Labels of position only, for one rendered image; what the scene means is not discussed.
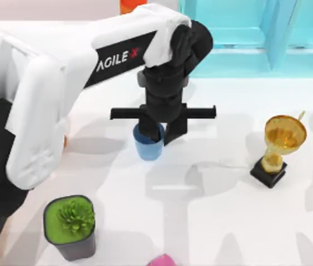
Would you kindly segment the light blue rack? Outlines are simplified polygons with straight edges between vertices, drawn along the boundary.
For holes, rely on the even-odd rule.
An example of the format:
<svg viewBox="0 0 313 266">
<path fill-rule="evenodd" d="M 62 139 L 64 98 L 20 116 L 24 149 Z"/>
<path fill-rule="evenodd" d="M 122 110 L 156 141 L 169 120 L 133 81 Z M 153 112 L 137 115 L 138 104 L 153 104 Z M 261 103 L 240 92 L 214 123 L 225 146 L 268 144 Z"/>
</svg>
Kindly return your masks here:
<svg viewBox="0 0 313 266">
<path fill-rule="evenodd" d="M 195 78 L 313 78 L 313 0 L 179 0 L 212 34 Z"/>
</svg>

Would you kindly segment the blue cup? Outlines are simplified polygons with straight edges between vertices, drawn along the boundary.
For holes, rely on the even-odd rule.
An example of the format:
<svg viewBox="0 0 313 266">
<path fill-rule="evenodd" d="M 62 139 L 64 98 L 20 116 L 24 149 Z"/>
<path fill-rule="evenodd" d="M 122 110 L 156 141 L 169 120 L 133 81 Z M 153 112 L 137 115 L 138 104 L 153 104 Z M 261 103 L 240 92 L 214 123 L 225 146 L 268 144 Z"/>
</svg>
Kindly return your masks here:
<svg viewBox="0 0 313 266">
<path fill-rule="evenodd" d="M 155 142 L 147 136 L 141 134 L 138 124 L 133 129 L 136 150 L 141 159 L 145 161 L 154 161 L 159 158 L 162 152 L 165 130 L 162 124 L 159 124 L 160 140 Z"/>
</svg>

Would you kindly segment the grey pot with green plant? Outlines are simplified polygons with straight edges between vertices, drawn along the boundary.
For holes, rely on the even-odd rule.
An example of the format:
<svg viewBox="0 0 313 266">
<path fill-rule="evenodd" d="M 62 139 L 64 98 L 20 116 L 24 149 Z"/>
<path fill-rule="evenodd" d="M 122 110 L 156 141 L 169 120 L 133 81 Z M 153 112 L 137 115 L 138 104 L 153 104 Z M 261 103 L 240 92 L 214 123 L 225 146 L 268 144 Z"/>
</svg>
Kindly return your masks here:
<svg viewBox="0 0 313 266">
<path fill-rule="evenodd" d="M 43 212 L 43 229 L 46 240 L 69 262 L 90 258 L 96 252 L 94 206 L 86 196 L 50 201 Z"/>
</svg>

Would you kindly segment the orange object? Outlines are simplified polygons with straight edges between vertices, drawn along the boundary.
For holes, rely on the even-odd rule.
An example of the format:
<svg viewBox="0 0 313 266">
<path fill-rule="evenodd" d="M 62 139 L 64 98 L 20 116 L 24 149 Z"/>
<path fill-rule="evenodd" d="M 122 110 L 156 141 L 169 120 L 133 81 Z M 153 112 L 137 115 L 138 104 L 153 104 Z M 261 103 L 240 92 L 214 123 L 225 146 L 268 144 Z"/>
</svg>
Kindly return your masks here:
<svg viewBox="0 0 313 266">
<path fill-rule="evenodd" d="M 132 12 L 137 6 L 147 4 L 148 0 L 120 0 L 120 14 Z"/>
</svg>

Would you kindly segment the gold trophy with black base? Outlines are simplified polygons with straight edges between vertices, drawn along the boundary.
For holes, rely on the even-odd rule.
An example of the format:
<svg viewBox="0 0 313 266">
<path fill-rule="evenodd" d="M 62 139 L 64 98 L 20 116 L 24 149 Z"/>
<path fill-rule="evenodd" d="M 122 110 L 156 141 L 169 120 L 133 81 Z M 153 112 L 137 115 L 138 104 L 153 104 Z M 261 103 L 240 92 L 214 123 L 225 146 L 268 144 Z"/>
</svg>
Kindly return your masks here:
<svg viewBox="0 0 313 266">
<path fill-rule="evenodd" d="M 266 150 L 250 174 L 267 188 L 273 188 L 285 175 L 287 164 L 283 156 L 297 151 L 305 142 L 307 131 L 301 122 L 304 115 L 304 111 L 297 118 L 276 115 L 266 122 L 264 128 Z"/>
</svg>

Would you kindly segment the pink object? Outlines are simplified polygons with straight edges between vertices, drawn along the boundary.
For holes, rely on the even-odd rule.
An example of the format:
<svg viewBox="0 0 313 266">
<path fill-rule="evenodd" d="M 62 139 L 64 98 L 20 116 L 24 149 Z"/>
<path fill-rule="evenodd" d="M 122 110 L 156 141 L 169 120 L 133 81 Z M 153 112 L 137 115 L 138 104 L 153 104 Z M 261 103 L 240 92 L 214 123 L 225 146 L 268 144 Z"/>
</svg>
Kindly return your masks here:
<svg viewBox="0 0 313 266">
<path fill-rule="evenodd" d="M 162 254 L 153 258 L 146 266 L 177 266 L 177 264 L 168 254 Z"/>
</svg>

